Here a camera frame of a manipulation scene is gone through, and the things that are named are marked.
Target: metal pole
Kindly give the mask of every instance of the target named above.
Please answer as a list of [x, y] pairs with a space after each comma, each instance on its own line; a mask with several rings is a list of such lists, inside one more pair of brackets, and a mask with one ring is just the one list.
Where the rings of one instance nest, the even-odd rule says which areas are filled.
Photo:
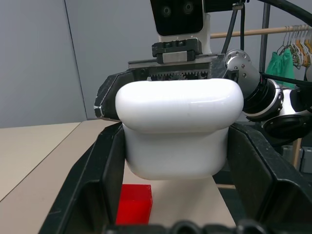
[[[265, 3], [263, 8], [262, 28], [269, 27], [271, 5]], [[267, 56], [268, 35], [261, 36], [260, 64], [259, 71], [265, 71], [265, 60]]]

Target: red cube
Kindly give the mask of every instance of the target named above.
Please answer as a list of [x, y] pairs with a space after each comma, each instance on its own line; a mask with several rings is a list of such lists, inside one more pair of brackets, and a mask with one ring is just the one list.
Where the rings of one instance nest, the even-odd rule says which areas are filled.
[[121, 187], [116, 224], [148, 224], [152, 203], [152, 189], [150, 185], [123, 184]]

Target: beige table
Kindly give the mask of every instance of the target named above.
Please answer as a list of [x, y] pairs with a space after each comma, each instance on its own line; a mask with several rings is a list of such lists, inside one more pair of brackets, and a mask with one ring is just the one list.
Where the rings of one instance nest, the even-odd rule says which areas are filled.
[[[56, 131], [59, 125], [49, 125], [48, 128], [55, 130], [49, 136], [54, 139], [54, 145], [47, 144], [46, 147], [45, 141], [40, 139], [47, 135], [44, 136], [39, 130], [33, 132], [35, 128], [46, 126], [29, 127], [28, 131], [20, 134], [19, 140], [24, 144], [19, 145], [18, 151], [13, 147], [10, 150], [7, 146], [4, 161], [10, 163], [7, 163], [6, 172], [1, 174], [1, 182], [6, 184], [2, 196], [6, 197], [0, 202], [0, 233], [37, 233], [71, 167], [92, 145], [102, 129], [111, 124], [113, 122], [104, 120], [85, 121], [63, 125], [59, 132]], [[10, 129], [2, 130], [1, 137], [13, 134]], [[11, 130], [14, 135], [19, 134], [17, 128]], [[34, 137], [36, 135], [37, 142], [29, 140], [27, 132]], [[13, 138], [6, 142], [7, 145], [17, 145]], [[41, 142], [42, 148], [39, 153], [38, 142]], [[171, 226], [178, 220], [188, 219], [200, 226], [208, 223], [235, 225], [212, 177], [189, 181], [149, 181], [138, 178], [126, 166], [124, 183], [151, 184], [153, 207], [150, 223]]]

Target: white object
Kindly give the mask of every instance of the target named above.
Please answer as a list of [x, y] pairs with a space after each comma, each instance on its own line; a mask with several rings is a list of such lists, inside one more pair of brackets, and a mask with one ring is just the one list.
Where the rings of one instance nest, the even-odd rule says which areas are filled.
[[217, 173], [227, 154], [228, 127], [243, 95], [227, 79], [137, 81], [116, 95], [127, 161], [151, 180], [203, 178]]

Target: green garment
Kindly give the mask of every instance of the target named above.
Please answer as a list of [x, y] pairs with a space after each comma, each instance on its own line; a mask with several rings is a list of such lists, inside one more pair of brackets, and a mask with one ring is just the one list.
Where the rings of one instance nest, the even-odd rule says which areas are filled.
[[[293, 56], [290, 49], [286, 49], [281, 55], [273, 52], [266, 73], [269, 75], [294, 79]], [[294, 84], [281, 81], [276, 81], [276, 83], [294, 89]]]

